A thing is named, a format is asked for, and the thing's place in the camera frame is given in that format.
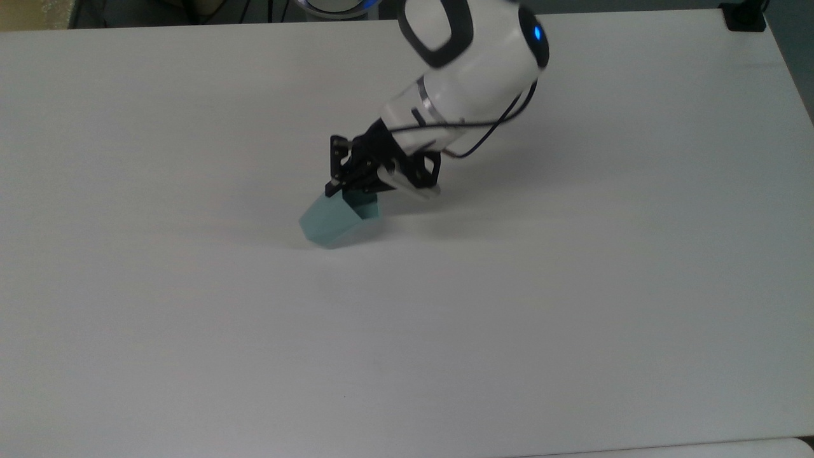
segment blue foam block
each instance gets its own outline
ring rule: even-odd
[[[305,238],[329,246],[366,220],[380,216],[375,194],[337,192],[332,197],[319,196],[300,218]]]

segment black bracket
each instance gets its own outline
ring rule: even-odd
[[[407,156],[380,119],[353,141],[333,135],[330,137],[330,181],[325,185],[325,196],[331,197],[340,189],[365,194],[391,191],[393,187],[379,179],[380,166],[391,173],[398,167],[417,189],[433,187],[438,183],[441,155],[428,151],[431,145],[432,142]]]
[[[763,32],[766,30],[768,0],[744,0],[743,3],[721,3],[726,27],[733,32]]]

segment floor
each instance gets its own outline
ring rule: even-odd
[[[381,19],[396,17],[398,0],[383,0]],[[639,11],[715,8],[720,0],[525,0],[536,14]],[[199,18],[204,24],[238,24],[307,20],[293,0],[225,0],[211,16]],[[814,1],[775,0],[766,11],[786,64],[791,71],[809,117],[814,120]],[[180,7],[163,0],[77,0],[72,26],[79,29],[97,27],[142,27],[185,25],[190,19]]]

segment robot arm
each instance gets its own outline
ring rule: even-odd
[[[378,192],[397,189],[422,200],[437,196],[441,154],[468,156],[522,112],[549,61],[542,26],[513,0],[401,0],[399,26],[430,69],[387,102],[367,132],[351,141],[331,137],[324,202],[318,200],[300,220],[310,240],[341,232],[323,231],[320,225],[336,218],[318,214],[337,193],[357,214],[367,212],[361,207],[375,203]],[[512,112],[527,88],[523,104]],[[497,119],[483,121],[507,106]],[[446,149],[476,127],[490,129],[469,152]]]

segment black cable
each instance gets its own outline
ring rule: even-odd
[[[501,114],[501,116],[499,118],[497,118],[496,120],[493,120],[493,121],[439,122],[439,123],[436,123],[436,124],[425,124],[424,126],[420,126],[420,125],[404,126],[404,127],[396,127],[395,129],[391,129],[390,133],[391,134],[396,134],[396,133],[399,133],[399,132],[406,132],[407,130],[434,129],[434,128],[439,128],[439,127],[488,127],[489,130],[486,132],[486,134],[484,134],[484,136],[481,137],[480,140],[478,140],[478,143],[475,143],[475,145],[472,148],[470,148],[469,151],[467,151],[467,152],[465,152],[463,154],[457,154],[455,152],[449,151],[448,149],[444,149],[444,150],[441,151],[442,153],[444,153],[446,155],[449,155],[449,156],[452,156],[452,157],[455,157],[456,159],[463,159],[464,157],[467,157],[470,154],[472,154],[473,152],[475,152],[475,150],[478,149],[480,147],[480,145],[484,144],[486,139],[489,138],[489,135],[491,135],[492,132],[494,132],[495,129],[497,129],[497,127],[499,125],[504,124],[504,123],[506,123],[508,121],[511,121],[511,120],[515,119],[520,113],[522,113],[526,109],[526,107],[528,107],[529,102],[532,101],[532,97],[534,97],[534,91],[536,89],[537,89],[537,81],[535,80],[532,83],[532,85],[528,88],[528,94],[526,94],[526,99],[523,100],[523,103],[520,105],[520,108],[518,108],[517,111],[509,114],[511,112],[512,108],[514,108],[514,106],[520,100],[520,96],[523,95],[523,93],[518,94],[518,96],[515,97],[514,100],[512,100],[512,102],[509,104],[509,107],[503,112],[503,114]]]
[[[515,119],[523,110],[526,109],[528,103],[532,101],[532,97],[534,96],[534,90],[537,88],[537,81],[528,88],[528,94],[526,95],[526,99],[523,101],[523,104],[520,105],[515,112],[507,116],[503,121],[500,119],[495,119],[491,121],[477,121],[477,122],[439,122],[436,124],[425,124],[424,126],[420,126],[418,124],[414,126],[404,126],[404,127],[396,127],[395,129],[391,129],[391,134],[396,134],[398,132],[405,132],[407,130],[423,130],[423,129],[436,129],[440,127],[492,127],[494,124],[499,123],[503,124]]]
[[[463,159],[464,157],[467,157],[470,154],[472,154],[473,152],[475,152],[475,150],[478,149],[480,147],[480,145],[484,144],[486,139],[489,138],[489,135],[491,135],[492,132],[494,132],[495,129],[497,129],[497,127],[500,124],[503,124],[506,121],[506,117],[509,116],[509,113],[511,112],[512,108],[514,108],[514,106],[517,104],[518,100],[520,100],[519,95],[517,97],[515,97],[514,100],[512,100],[512,102],[509,104],[509,107],[506,109],[506,111],[504,111],[503,114],[501,114],[501,117],[497,118],[497,121],[495,121],[495,123],[492,124],[492,127],[490,127],[489,130],[486,131],[486,134],[484,134],[484,136],[481,137],[480,140],[478,140],[478,143],[475,143],[474,147],[470,148],[469,151],[467,151],[467,152],[465,152],[463,154],[457,154],[457,153],[455,153],[453,151],[450,151],[450,150],[445,148],[441,152],[444,153],[444,154],[447,154],[449,156],[452,156],[452,157],[454,157],[456,159]]]
[[[240,13],[240,21],[238,24],[242,24],[243,20],[246,19],[246,11],[249,11],[249,3],[251,2],[252,0],[246,0],[246,5],[243,6],[243,12]]]
[[[286,11],[288,11],[288,3],[291,0],[286,0],[286,6],[282,8],[282,15],[280,16],[280,22],[286,22]]]

